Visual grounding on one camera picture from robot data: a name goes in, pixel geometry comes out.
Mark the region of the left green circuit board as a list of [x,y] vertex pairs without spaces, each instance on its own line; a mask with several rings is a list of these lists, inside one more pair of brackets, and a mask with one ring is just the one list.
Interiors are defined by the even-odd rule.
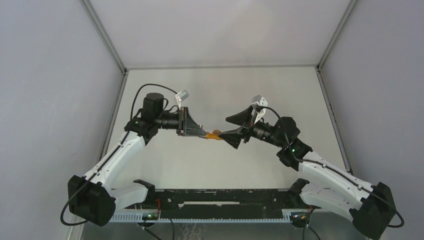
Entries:
[[146,213],[146,214],[143,214],[141,221],[142,222],[157,221],[158,219],[159,219],[159,215],[157,213]]

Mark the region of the orange faucet body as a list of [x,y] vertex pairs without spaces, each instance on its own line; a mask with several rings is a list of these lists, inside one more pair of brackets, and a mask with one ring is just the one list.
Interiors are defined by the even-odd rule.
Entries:
[[222,138],[219,136],[222,132],[218,129],[215,129],[213,132],[207,132],[205,139],[207,140],[222,140]]

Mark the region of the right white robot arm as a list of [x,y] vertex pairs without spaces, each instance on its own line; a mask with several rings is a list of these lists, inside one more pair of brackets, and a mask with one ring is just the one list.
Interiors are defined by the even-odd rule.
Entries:
[[219,137],[237,149],[255,138],[279,147],[280,162],[301,176],[289,194],[295,208],[305,204],[328,210],[349,220],[371,240],[381,238],[397,213],[391,188],[379,182],[372,184],[326,161],[299,139],[301,131],[289,116],[278,116],[274,125],[264,122],[260,112],[266,106],[249,106],[225,120],[238,128],[219,133]]

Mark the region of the green circuit board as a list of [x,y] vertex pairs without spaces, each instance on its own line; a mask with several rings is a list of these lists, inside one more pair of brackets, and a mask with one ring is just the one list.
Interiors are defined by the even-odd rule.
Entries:
[[292,223],[305,223],[309,219],[309,214],[294,213],[290,216]]
[[142,222],[157,221],[158,219],[159,219],[159,215],[157,213],[146,213],[146,214],[143,214],[141,221]]

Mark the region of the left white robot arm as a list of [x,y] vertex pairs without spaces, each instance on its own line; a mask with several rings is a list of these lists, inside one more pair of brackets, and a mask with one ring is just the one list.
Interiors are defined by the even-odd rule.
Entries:
[[113,183],[127,163],[144,149],[160,129],[175,130],[181,137],[205,137],[206,131],[190,116],[181,103],[189,97],[186,90],[175,95],[177,111],[164,109],[165,97],[161,93],[148,93],[142,108],[124,127],[117,144],[83,176],[74,175],[67,184],[68,201],[64,209],[91,222],[104,226],[116,211],[134,204],[149,209],[157,196],[149,190],[151,184],[135,180],[129,185],[113,188]]

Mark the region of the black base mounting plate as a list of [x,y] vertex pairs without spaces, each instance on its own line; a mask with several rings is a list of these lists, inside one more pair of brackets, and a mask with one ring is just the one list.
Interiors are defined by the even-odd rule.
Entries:
[[280,211],[304,211],[309,205],[288,189],[159,189],[129,209],[171,217],[277,217]]

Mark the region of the silver metal faucet fitting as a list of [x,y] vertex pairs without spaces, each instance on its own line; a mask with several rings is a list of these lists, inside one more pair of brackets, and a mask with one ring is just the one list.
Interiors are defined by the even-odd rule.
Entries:
[[203,125],[201,124],[199,125],[199,128],[200,128],[201,134],[198,137],[206,139],[208,136],[208,132],[204,129]]

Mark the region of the right green circuit board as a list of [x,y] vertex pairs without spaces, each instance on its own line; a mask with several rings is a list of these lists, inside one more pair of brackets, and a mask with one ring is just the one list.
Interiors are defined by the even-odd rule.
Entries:
[[305,223],[309,219],[309,214],[294,213],[290,216],[292,223]]

